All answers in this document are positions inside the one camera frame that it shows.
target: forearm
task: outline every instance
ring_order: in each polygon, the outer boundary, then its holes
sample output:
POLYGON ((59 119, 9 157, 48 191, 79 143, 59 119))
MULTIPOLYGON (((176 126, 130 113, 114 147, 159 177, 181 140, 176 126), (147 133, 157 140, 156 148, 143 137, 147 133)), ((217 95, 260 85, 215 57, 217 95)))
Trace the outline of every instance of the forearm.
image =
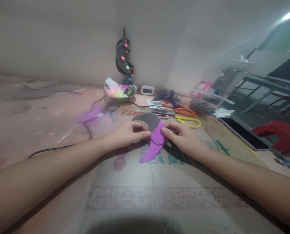
POLYGON ((0 232, 59 186, 109 152, 101 138, 35 156, 0 170, 0 232))
POLYGON ((192 157, 290 225, 289 177, 213 150, 192 157))

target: red plastic stool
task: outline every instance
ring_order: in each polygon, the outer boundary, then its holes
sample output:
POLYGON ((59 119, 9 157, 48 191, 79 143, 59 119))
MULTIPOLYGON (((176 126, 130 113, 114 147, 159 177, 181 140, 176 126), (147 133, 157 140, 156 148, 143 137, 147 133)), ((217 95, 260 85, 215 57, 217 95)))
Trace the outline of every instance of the red plastic stool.
POLYGON ((277 151, 282 152, 285 156, 290 155, 290 124, 278 120, 272 120, 252 131, 259 137, 267 137, 276 134, 279 137, 279 142, 273 145, 273 147, 277 151))

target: yellow-handled scissors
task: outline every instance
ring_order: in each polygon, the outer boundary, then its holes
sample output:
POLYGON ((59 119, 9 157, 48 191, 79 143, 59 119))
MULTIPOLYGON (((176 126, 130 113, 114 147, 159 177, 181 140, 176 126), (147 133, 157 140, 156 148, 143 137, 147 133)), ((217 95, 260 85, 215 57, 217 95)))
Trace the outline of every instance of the yellow-handled scissors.
POLYGON ((155 113, 155 114, 163 114, 163 115, 173 116, 174 118, 177 119, 178 122, 180 122, 182 124, 186 124, 190 128, 199 128, 201 126, 201 122, 198 119, 188 118, 188 117, 180 117, 180 116, 176 115, 176 114, 182 114, 182 115, 187 115, 187 116, 191 116, 191 117, 196 115, 195 112, 193 112, 192 110, 187 109, 187 108, 176 108, 174 111, 166 111, 166 110, 159 110, 159 109, 152 108, 150 110, 150 112, 155 113), (185 123, 183 120, 194 121, 197 123, 197 125, 190 125, 188 123, 185 123))

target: digital clock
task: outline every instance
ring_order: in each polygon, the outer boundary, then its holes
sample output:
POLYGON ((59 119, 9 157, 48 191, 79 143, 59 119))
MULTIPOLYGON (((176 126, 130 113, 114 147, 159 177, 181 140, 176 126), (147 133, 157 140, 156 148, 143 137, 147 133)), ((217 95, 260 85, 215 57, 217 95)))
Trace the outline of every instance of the digital clock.
POLYGON ((155 88, 153 86, 142 85, 141 94, 144 95, 153 95, 155 92, 155 88))

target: phone screen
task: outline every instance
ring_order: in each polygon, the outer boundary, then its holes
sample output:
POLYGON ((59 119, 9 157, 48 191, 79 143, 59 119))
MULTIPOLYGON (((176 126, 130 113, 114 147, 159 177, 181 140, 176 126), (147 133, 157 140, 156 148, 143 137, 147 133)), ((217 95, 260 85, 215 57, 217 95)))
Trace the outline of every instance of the phone screen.
POLYGON ((265 144, 262 140, 256 137, 249 130, 241 126, 238 122, 236 122, 232 118, 220 118, 223 122, 225 122, 231 129, 239 134, 239 136, 246 141, 249 142, 254 148, 258 150, 269 149, 269 146, 265 144))

